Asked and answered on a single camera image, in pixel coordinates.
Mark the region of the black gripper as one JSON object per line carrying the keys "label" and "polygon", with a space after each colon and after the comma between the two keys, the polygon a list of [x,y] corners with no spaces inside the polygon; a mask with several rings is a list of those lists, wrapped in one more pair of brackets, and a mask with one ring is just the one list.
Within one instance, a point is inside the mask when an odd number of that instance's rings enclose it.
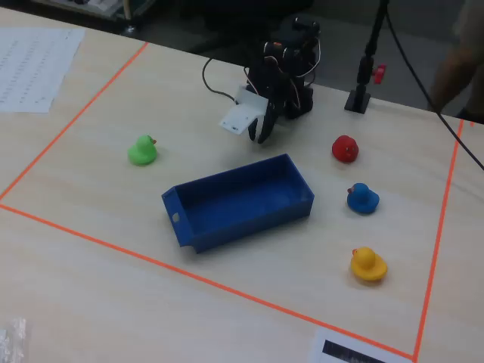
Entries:
{"label": "black gripper", "polygon": [[262,68],[262,79],[265,83],[263,94],[268,99],[268,106],[259,136],[258,118],[255,118],[247,128],[250,140],[259,144],[263,144],[270,136],[281,113],[290,111],[290,77],[282,70],[274,56],[264,56]]}

